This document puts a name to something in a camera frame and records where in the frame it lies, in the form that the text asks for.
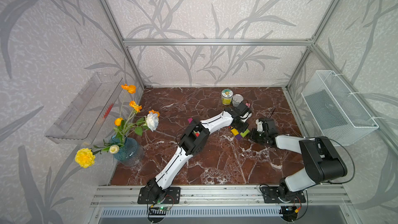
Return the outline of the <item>yellow block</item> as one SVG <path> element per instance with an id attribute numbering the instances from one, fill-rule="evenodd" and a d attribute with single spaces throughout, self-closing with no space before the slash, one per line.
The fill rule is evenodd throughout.
<path id="1" fill-rule="evenodd" d="M 239 135 L 239 132 L 234 128 L 231 128 L 231 132 L 233 133 L 234 136 Z"/>

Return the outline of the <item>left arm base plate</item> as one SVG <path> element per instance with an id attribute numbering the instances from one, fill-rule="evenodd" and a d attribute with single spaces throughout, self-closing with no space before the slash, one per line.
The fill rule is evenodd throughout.
<path id="1" fill-rule="evenodd" d="M 140 189 L 138 204 L 178 204 L 180 201 L 181 188 L 170 187 L 166 190 L 150 188 L 149 186 Z"/>

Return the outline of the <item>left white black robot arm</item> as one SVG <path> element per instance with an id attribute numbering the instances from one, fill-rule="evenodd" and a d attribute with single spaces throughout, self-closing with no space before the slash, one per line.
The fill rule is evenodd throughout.
<path id="1" fill-rule="evenodd" d="M 203 150 L 211 134 L 229 126 L 239 132 L 244 132 L 248 128 L 247 119 L 251 115 L 250 109 L 240 111 L 228 107 L 212 118 L 192 120 L 180 137 L 178 148 L 166 167 L 148 181 L 148 199 L 159 202 L 165 197 L 167 189 L 170 188 L 181 168 L 189 159 Z"/>

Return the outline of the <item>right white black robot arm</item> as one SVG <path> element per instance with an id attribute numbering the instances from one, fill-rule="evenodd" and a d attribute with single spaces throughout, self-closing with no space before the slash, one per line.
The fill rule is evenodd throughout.
<path id="1" fill-rule="evenodd" d="M 304 138 L 289 135 L 269 135 L 267 131 L 252 129 L 252 141 L 270 145 L 281 150 L 289 150 L 302 156 L 304 168 L 280 180 L 279 186 L 272 191 L 283 202 L 290 202 L 304 189 L 328 180 L 347 175 L 347 167 L 325 136 Z"/>

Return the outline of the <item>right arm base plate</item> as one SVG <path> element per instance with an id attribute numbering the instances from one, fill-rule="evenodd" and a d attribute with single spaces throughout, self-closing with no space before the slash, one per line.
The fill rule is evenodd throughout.
<path id="1" fill-rule="evenodd" d="M 285 186 L 260 185 L 264 203 L 306 203 L 303 191 L 291 192 Z"/>

